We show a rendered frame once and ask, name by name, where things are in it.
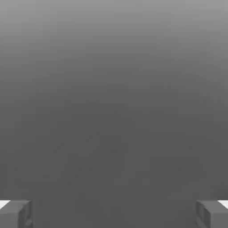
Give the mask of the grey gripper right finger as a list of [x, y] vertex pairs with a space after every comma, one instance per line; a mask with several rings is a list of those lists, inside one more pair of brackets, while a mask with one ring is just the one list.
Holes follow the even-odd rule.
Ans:
[[228, 228], [228, 200], [198, 200], [196, 228]]

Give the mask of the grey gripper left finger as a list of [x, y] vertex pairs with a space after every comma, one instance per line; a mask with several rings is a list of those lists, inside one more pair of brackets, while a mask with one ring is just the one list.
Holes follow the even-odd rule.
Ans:
[[0, 199], [0, 228], [33, 228], [33, 202]]

